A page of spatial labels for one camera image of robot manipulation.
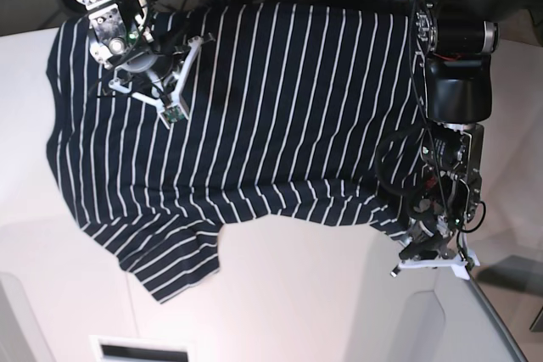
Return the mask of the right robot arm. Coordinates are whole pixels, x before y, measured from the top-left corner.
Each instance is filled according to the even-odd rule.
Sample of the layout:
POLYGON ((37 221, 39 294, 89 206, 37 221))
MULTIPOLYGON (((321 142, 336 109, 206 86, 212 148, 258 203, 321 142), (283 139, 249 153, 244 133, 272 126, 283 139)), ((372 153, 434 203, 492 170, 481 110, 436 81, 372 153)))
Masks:
POLYGON ((133 81, 147 81, 154 98, 182 91, 188 17, 174 13, 171 27, 159 31, 153 0, 74 2, 86 12, 89 53, 103 70, 91 92, 114 82, 131 94, 127 86, 133 81))

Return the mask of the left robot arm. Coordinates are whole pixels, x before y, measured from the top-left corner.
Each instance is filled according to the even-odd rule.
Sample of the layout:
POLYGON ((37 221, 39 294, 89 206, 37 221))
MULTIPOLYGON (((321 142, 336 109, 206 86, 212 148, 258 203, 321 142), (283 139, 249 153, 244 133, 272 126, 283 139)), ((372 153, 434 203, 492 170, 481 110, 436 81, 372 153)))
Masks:
POLYGON ((483 122, 492 112, 492 53, 499 24, 531 0, 412 0, 409 59, 423 68, 413 88, 420 120, 377 146, 379 184, 399 197, 409 221, 399 268, 471 267, 467 235, 483 223, 480 163, 483 122), (384 164, 392 145, 419 136, 423 171, 411 187, 396 185, 384 164))

